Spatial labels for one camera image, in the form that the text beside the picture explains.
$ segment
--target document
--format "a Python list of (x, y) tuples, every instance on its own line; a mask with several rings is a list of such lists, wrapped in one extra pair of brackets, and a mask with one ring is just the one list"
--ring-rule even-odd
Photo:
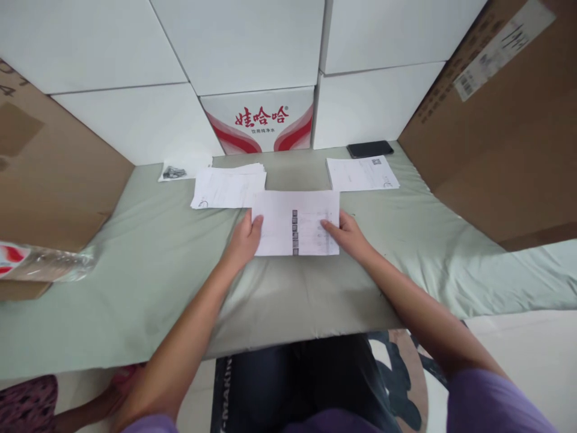
[(205, 168), (197, 174), (191, 208), (252, 207), (256, 193), (264, 191), (262, 164), (237, 168)]
[(321, 220), (339, 224), (337, 191), (264, 191), (257, 194), (252, 219), (264, 216), (256, 256), (333, 256), (335, 240)]
[(326, 159), (333, 191), (397, 189), (399, 183), (385, 157)]

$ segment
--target table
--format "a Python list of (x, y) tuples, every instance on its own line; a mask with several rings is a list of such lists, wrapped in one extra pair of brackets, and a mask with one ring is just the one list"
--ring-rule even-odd
[[(577, 244), (506, 253), (428, 190), (396, 142), (388, 156), (401, 188), (341, 193), (367, 239), (460, 318), (577, 307)], [(346, 149), (215, 158), (261, 162), (270, 190), (329, 189), (326, 158)], [(157, 183), (137, 167), (112, 218), (93, 239), (102, 252), (82, 281), (40, 299), (0, 305), (0, 379), (148, 360), (218, 262), (239, 209), (192, 210), (194, 180)], [(207, 358), (283, 342), (399, 327), (364, 270), (345, 252), (258, 257), (237, 278)]]

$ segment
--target smartphone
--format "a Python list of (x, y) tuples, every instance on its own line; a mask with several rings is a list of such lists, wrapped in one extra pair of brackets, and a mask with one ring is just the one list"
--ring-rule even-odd
[(349, 144), (350, 157), (369, 158), (370, 156), (390, 155), (394, 152), (388, 141), (371, 141), (370, 143)]

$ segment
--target wahaha box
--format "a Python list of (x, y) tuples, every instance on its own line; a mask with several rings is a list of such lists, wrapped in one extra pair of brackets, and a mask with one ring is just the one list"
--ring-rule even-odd
[(314, 86), (201, 96), (224, 153), (311, 147)]

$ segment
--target hand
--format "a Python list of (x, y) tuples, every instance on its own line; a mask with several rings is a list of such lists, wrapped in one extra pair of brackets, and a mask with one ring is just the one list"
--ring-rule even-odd
[(235, 272), (244, 268), (257, 252), (263, 220), (263, 216), (259, 215), (252, 223), (252, 209), (246, 211), (242, 221), (234, 228), (233, 237), (222, 255), (221, 262), (234, 268)]
[(327, 220), (322, 220), (320, 223), (351, 257), (360, 264), (363, 264), (370, 256), (378, 254), (371, 244), (368, 243), (368, 240), (366, 240), (359, 225), (352, 216), (341, 209), (339, 220), (340, 227), (336, 227)]

